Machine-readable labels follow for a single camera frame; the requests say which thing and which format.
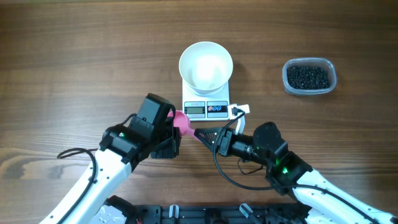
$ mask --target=digital scale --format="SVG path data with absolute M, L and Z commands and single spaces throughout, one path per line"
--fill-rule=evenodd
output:
M 201 95 L 182 82 L 182 107 L 191 121 L 225 121 L 229 119 L 228 82 L 210 95 Z

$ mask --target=wooden surface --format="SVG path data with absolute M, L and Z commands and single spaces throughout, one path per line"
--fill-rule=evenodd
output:
M 266 121 L 302 159 L 360 200 L 398 215 L 398 11 L 395 1 L 149 1 L 0 6 L 0 223 L 37 223 L 89 163 L 56 160 L 96 147 L 147 93 L 182 107 L 181 53 L 209 40 L 230 52 L 231 102 L 250 104 L 246 134 Z M 325 57 L 330 94 L 290 96 L 282 67 Z M 224 125 L 193 123 L 193 127 Z M 233 179 L 237 158 L 220 159 Z M 184 138 L 173 160 L 140 163 L 115 194 L 133 204 L 291 202 L 239 189 Z

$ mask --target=pink object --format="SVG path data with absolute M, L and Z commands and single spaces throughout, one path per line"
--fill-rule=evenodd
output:
M 172 117 L 173 112 L 172 111 L 169 112 L 167 116 Z M 191 121 L 189 120 L 189 117 L 183 111 L 175 112 L 174 127 L 180 128 L 180 133 L 182 136 L 188 134 L 193 138 L 195 138 L 196 140 L 199 140 L 198 138 L 195 137 L 195 130 L 191 128 Z

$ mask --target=clear plastic container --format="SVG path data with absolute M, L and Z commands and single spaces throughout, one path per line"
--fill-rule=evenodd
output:
M 291 66 L 312 66 L 312 67 L 321 67 L 328 71 L 328 78 L 331 83 L 329 88 L 319 89 L 319 90 L 299 90 L 290 86 L 287 81 L 287 69 Z M 325 58 L 294 58 L 290 59 L 283 67 L 282 70 L 282 79 L 285 85 L 285 91 L 291 95 L 305 96 L 305 95 L 318 95 L 324 94 L 332 91 L 337 84 L 337 76 L 335 66 Z

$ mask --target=white bracket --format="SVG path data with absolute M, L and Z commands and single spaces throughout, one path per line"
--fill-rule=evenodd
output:
M 232 109 L 233 108 L 237 108 L 237 109 L 241 109 L 245 112 L 245 114 L 250 113 L 250 108 L 249 105 L 241 105 L 238 106 L 236 103 L 235 104 L 231 104 L 228 105 L 228 116 L 230 119 L 235 119 L 237 118 L 242 112 L 237 113 L 237 115 L 232 114 Z M 244 116 L 238 119 L 238 124 L 236 125 L 236 129 L 235 129 L 235 134 L 242 134 L 243 130 L 244 130 L 244 125 L 246 124 L 245 120 L 244 120 Z

